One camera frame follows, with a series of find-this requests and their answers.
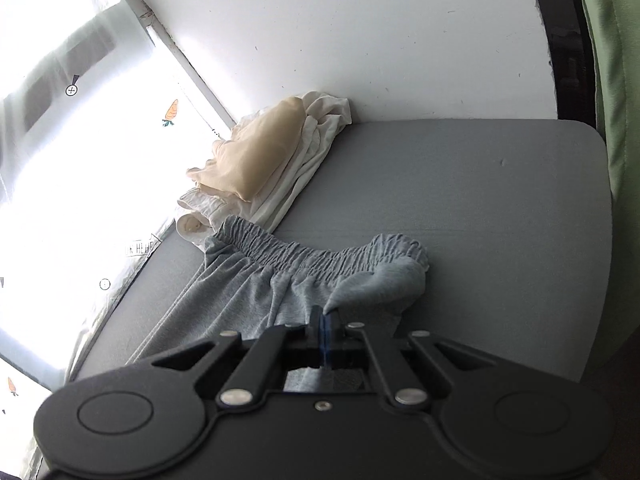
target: curtain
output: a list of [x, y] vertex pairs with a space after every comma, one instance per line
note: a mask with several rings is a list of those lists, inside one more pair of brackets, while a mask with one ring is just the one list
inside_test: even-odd
[[214, 136], [124, 0], [0, 0], [0, 27], [0, 356], [53, 390], [161, 244]]

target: cream fabric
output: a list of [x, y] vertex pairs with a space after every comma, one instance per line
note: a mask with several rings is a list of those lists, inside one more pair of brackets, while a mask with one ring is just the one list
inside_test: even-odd
[[187, 176], [206, 194], [223, 191], [250, 202], [293, 155], [305, 119], [302, 99], [286, 98], [248, 124], [238, 124], [230, 140], [214, 142], [213, 158]]
[[[251, 202], [232, 194], [211, 196], [197, 187], [188, 190], [178, 199], [175, 211], [176, 229], [182, 238], [204, 251], [204, 240], [220, 229], [229, 215], [246, 218], [273, 233], [320, 167], [335, 136], [351, 124], [347, 99], [308, 92], [302, 102], [306, 120], [293, 156], [282, 162]], [[239, 124], [247, 124], [262, 113], [264, 110], [247, 116]]]

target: green fabric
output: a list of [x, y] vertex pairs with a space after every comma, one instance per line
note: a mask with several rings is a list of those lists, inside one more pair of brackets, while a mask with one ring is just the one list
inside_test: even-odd
[[640, 0], [582, 0], [596, 59], [596, 120], [613, 198], [609, 288], [586, 373], [640, 325]]

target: circular pad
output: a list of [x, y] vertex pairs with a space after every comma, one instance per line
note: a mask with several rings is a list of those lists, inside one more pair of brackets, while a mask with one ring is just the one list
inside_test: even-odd
[[543, 435], [564, 428], [569, 421], [569, 408], [548, 394], [517, 392], [496, 403], [495, 417], [516, 433]]
[[464, 455], [505, 478], [546, 478], [594, 465], [609, 445], [610, 408], [579, 384], [529, 369], [461, 374], [440, 412]]
[[184, 373], [153, 366], [68, 384], [46, 399], [34, 436], [53, 467], [81, 478], [136, 478], [177, 458], [206, 422]]
[[89, 431], [117, 435], [142, 428], [153, 414], [154, 407], [145, 397], [111, 392], [85, 402], [78, 410], [78, 419]]

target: cartoon carrot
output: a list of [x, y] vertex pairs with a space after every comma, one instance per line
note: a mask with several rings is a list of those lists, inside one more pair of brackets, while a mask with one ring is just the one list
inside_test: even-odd
[[171, 107], [167, 110], [166, 114], [164, 115], [164, 124], [162, 126], [168, 126], [169, 124], [173, 125], [172, 120], [176, 117], [177, 114], [178, 114], [178, 99], [176, 99], [171, 104]]
[[11, 377], [7, 377], [7, 380], [9, 381], [9, 391], [13, 394], [14, 397], [18, 397], [18, 394], [15, 393], [15, 384], [11, 380]]

